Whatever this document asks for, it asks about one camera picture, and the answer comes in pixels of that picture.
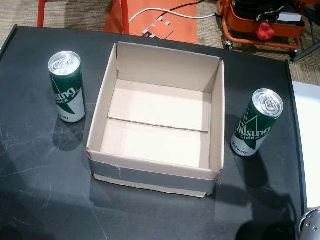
can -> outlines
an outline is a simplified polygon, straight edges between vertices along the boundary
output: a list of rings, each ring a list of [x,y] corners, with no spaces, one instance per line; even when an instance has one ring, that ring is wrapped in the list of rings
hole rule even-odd
[[[86,115],[81,59],[72,51],[61,51],[48,62],[59,117],[67,123]]]
[[[240,156],[252,156],[266,139],[284,109],[281,97],[266,88],[258,89],[231,138],[231,147]]]

pull tab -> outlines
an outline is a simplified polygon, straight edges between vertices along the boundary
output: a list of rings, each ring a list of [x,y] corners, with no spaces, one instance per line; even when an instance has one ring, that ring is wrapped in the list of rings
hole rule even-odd
[[[55,62],[53,63],[53,67],[54,67],[55,69],[57,69],[57,70],[63,69],[63,68],[65,68],[65,67],[69,66],[70,61],[71,61],[70,58],[67,58],[67,57],[62,58],[62,59],[60,59],[60,60],[58,60],[58,61],[55,61]]]
[[[272,115],[278,112],[278,106],[276,102],[269,95],[259,95],[259,101],[261,103],[262,109],[266,111],[268,114]]]

chair leg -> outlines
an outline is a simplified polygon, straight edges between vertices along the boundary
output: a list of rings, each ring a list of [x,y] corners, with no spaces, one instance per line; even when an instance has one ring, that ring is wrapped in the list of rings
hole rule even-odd
[[[121,0],[121,13],[122,13],[122,25],[123,33],[129,35],[129,13],[128,13],[128,0]]]
[[[39,0],[39,3],[38,3],[38,22],[37,22],[38,28],[44,27],[46,1],[47,0]]]

orange cart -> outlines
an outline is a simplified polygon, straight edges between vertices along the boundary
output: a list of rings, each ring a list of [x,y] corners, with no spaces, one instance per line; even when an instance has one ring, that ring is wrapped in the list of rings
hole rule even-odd
[[[274,30],[274,35],[283,38],[292,38],[295,44],[279,43],[268,40],[250,40],[244,38],[235,38],[230,34],[229,28],[236,32],[241,33],[251,33],[257,34],[260,27],[260,22],[244,19],[236,16],[234,12],[234,7],[232,5],[232,0],[219,0],[217,2],[217,12],[218,16],[222,16],[222,29],[227,42],[225,48],[231,50],[233,43],[237,44],[249,44],[249,45],[262,45],[274,48],[282,48],[292,50],[292,54],[298,53],[298,48],[300,47],[299,38],[305,28],[305,23],[301,19],[296,25],[271,23],[271,27]],[[317,0],[296,0],[295,6],[300,14],[303,13],[306,4],[317,3]]]

cardboard box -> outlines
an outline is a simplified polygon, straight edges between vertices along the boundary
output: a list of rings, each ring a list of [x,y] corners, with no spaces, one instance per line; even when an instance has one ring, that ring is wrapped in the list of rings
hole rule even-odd
[[[204,197],[224,166],[224,134],[223,61],[114,45],[87,142],[95,179]]]

